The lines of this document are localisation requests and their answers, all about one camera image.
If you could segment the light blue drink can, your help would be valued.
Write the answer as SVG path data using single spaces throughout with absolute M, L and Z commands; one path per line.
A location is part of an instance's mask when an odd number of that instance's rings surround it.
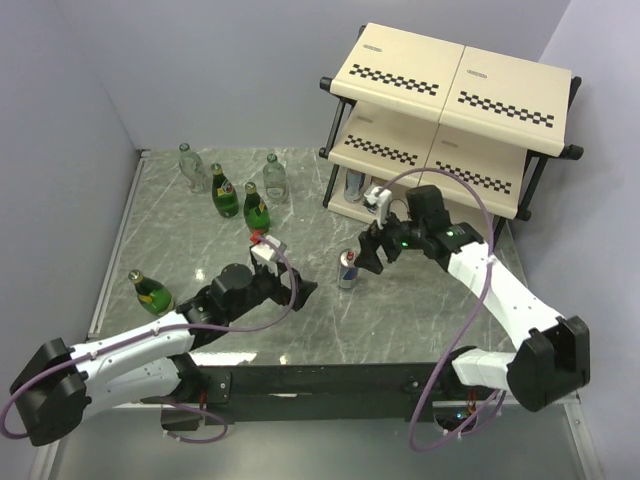
M 347 202 L 355 203 L 361 199 L 365 187 L 365 180 L 365 173 L 353 169 L 346 170 L 343 196 Z

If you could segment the silver can red tab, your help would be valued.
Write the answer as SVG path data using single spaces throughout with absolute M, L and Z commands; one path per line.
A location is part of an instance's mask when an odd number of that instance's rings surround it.
M 359 269 L 355 266 L 356 252 L 345 249 L 339 255 L 338 287 L 350 290 L 355 286 Z

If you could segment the Red Bull can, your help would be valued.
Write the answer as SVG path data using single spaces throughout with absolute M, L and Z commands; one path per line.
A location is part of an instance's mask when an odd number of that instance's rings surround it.
M 370 184 L 364 194 L 364 206 L 366 210 L 371 214 L 376 213 L 377 205 L 376 205 L 376 200 L 375 199 L 370 200 L 370 197 L 373 197 L 374 196 L 373 192 L 377 188 L 382 187 L 385 183 L 386 181 L 382 178 L 375 177 L 375 176 L 372 176 L 370 178 Z

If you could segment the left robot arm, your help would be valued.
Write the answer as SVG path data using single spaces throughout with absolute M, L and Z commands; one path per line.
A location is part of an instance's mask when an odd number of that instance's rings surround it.
M 163 398 L 186 402 L 206 382 L 190 353 L 232 331 L 233 322 L 267 300 L 286 312 L 300 310 L 316 290 L 313 281 L 278 264 L 225 267 L 210 285 L 160 318 L 106 339 L 68 346 L 43 343 L 11 385 L 8 405 L 36 447 L 62 439 L 89 417 L 125 403 Z

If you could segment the green Perrier bottle front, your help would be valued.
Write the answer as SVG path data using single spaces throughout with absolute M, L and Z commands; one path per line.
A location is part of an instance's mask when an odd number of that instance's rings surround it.
M 243 215 L 248 229 L 259 234 L 266 234 L 270 229 L 271 217 L 266 203 L 257 191 L 254 182 L 247 182 L 245 188 L 245 202 Z

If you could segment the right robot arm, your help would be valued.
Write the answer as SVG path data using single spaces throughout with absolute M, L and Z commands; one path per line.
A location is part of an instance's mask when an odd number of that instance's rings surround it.
M 408 190 L 409 218 L 390 211 L 391 193 L 375 187 L 364 197 L 375 220 L 359 237 L 358 268 L 383 271 L 377 252 L 394 262 L 404 250 L 419 250 L 465 285 L 500 323 L 514 352 L 462 348 L 446 357 L 439 374 L 444 395 L 460 399 L 473 387 L 505 390 L 536 412 L 590 381 L 590 332 L 578 316 L 563 317 L 538 299 L 491 252 L 467 223 L 452 223 L 440 190 Z

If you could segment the clear glass bottle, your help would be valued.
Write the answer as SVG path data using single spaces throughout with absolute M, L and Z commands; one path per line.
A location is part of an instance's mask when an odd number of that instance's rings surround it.
M 179 152 L 179 167 L 189 181 L 190 190 L 193 193 L 205 193 L 208 179 L 201 157 L 191 149 L 188 143 L 182 143 L 179 146 Z
M 263 167 L 263 183 L 266 195 L 275 202 L 283 202 L 288 193 L 286 171 L 283 164 L 274 153 L 266 157 Z

